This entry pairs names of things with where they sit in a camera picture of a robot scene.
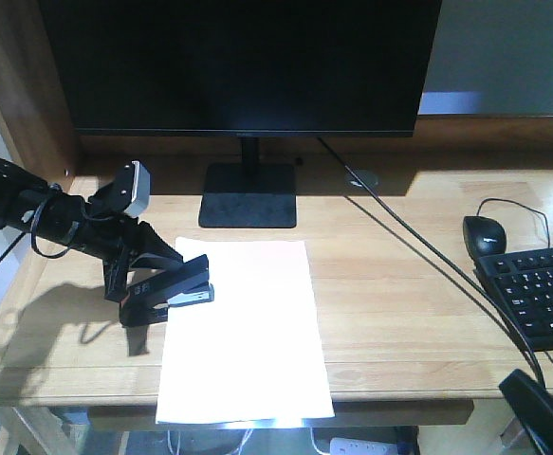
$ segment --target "computer monitor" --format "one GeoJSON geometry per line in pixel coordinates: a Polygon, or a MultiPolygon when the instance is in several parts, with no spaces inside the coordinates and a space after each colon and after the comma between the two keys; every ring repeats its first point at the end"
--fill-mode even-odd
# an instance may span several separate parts
{"type": "Polygon", "coordinates": [[[260,137],[408,137],[440,0],[39,0],[83,135],[230,136],[205,227],[292,227],[292,164],[260,137]]]}

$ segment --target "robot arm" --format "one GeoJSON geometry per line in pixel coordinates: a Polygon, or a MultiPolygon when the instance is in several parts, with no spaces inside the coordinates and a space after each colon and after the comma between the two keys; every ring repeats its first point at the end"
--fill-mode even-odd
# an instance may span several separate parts
{"type": "Polygon", "coordinates": [[[183,304],[212,299],[209,261],[200,256],[187,263],[138,216],[149,202],[150,175],[138,162],[125,165],[110,184],[84,201],[57,185],[0,158],[0,229],[5,226],[101,259],[105,298],[120,304],[125,327],[166,320],[157,304],[175,295],[190,295],[183,304]],[[161,270],[127,287],[131,268],[161,270]]]}

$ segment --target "black monitor screen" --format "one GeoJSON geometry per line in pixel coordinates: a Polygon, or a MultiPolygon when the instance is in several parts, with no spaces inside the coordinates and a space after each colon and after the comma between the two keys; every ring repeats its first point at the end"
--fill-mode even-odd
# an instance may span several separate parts
{"type": "Polygon", "coordinates": [[[409,136],[440,1],[40,0],[83,134],[409,136]]]}

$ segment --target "wooden desk edge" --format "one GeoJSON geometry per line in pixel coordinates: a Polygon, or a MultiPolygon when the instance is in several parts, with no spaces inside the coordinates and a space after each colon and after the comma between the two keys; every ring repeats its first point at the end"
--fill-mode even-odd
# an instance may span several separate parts
{"type": "MultiPolygon", "coordinates": [[[[335,417],[303,419],[304,427],[350,428],[406,425],[464,425],[474,405],[472,400],[378,401],[334,403],[335,417]]],[[[156,424],[156,406],[106,406],[89,409],[94,429],[104,431],[160,431],[166,429],[199,430],[228,428],[229,424],[156,424]]],[[[273,428],[273,421],[254,421],[251,428],[273,428]]]]}

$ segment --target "desk surface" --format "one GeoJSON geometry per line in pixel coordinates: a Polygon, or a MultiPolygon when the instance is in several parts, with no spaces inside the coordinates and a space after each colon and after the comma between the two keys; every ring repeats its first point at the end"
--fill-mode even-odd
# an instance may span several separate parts
{"type": "MultiPolygon", "coordinates": [[[[368,196],[350,191],[348,197],[337,190],[343,172],[324,164],[328,157],[308,157],[298,169],[298,226],[282,230],[198,227],[200,196],[189,191],[189,179],[201,181],[201,173],[196,178],[191,170],[201,169],[205,158],[179,159],[168,167],[149,161],[153,178],[165,180],[158,182],[141,218],[170,243],[176,236],[305,240],[334,400],[496,397],[499,382],[512,369],[528,371],[506,336],[443,275],[445,265],[368,196]],[[329,187],[325,175],[339,183],[329,187]],[[177,195],[161,189],[169,185],[187,190],[177,195]]],[[[382,188],[390,190],[399,186],[405,169],[416,165],[413,156],[348,159],[355,167],[383,172],[382,188]]],[[[544,210],[553,240],[553,169],[502,171],[496,158],[489,160],[489,165],[469,165],[473,170],[416,168],[406,191],[383,197],[468,273],[472,267],[461,220],[485,197],[512,198],[544,210]]],[[[69,192],[91,194],[98,180],[77,177],[69,192]]],[[[542,226],[529,212],[492,203],[483,214],[504,225],[508,250],[544,246],[542,226]]],[[[0,406],[156,403],[164,324],[122,329],[117,305],[103,300],[102,292],[97,259],[77,251],[52,261],[26,256],[0,307],[0,406]]],[[[539,359],[553,390],[553,369],[543,355],[539,359]]]]}

